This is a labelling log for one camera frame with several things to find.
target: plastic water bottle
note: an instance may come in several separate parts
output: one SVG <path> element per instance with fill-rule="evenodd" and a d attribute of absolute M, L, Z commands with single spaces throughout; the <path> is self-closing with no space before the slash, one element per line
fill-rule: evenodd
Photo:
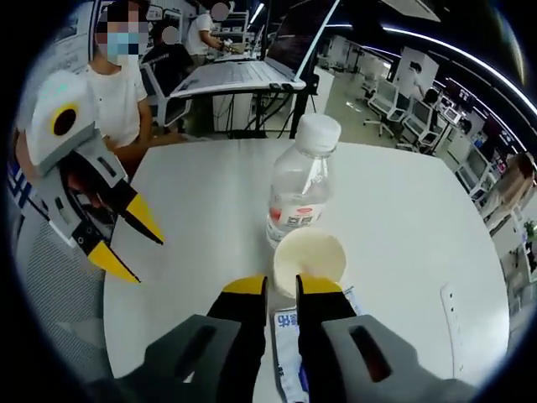
<path fill-rule="evenodd" d="M 274 164 L 266 230 L 273 248 L 321 216 L 332 196 L 330 156 L 340 135 L 340 124 L 326 115 L 300 119 L 295 143 Z"/>

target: paper cup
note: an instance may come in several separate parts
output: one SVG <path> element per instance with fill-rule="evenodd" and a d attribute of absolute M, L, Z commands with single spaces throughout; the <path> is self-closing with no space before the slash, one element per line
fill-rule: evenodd
<path fill-rule="evenodd" d="M 274 254 L 276 290 L 296 298 L 296 275 L 308 273 L 339 281 L 345 271 L 345 251 L 333 235 L 319 228 L 300 228 L 286 235 Z"/>

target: white round table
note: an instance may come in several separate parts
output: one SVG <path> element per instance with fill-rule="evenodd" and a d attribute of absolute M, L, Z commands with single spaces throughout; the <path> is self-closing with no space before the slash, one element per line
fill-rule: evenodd
<path fill-rule="evenodd" d="M 114 376 L 143 362 L 148 345 L 193 314 L 205 315 L 227 283 L 271 279 L 265 238 L 270 173 L 289 140 L 225 140 L 151 149 L 133 186 L 151 206 L 165 244 L 120 219 L 112 248 L 140 277 L 107 275 L 104 327 Z M 412 344 L 432 374 L 453 377 L 441 287 L 456 292 L 464 371 L 479 385 L 508 343 L 508 300 L 493 242 L 456 177 L 436 158 L 360 144 L 333 155 L 335 196 L 317 224 L 347 254 L 342 284 L 358 304 Z M 269 309 L 289 305 L 271 287 Z M 279 401 L 271 321 L 254 401 Z"/>

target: face mask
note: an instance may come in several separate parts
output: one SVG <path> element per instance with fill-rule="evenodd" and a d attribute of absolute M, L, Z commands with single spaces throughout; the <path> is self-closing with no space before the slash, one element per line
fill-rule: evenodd
<path fill-rule="evenodd" d="M 114 65 L 127 65 L 133 61 L 137 62 L 140 52 L 139 36 L 137 32 L 109 32 L 107 34 L 108 61 Z"/>

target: white bottle cap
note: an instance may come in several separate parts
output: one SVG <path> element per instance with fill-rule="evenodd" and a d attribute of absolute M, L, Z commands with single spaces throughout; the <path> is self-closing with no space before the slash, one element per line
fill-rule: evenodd
<path fill-rule="evenodd" d="M 330 116 L 308 113 L 299 121 L 295 143 L 300 149 L 313 153 L 332 151 L 341 135 L 340 124 Z"/>

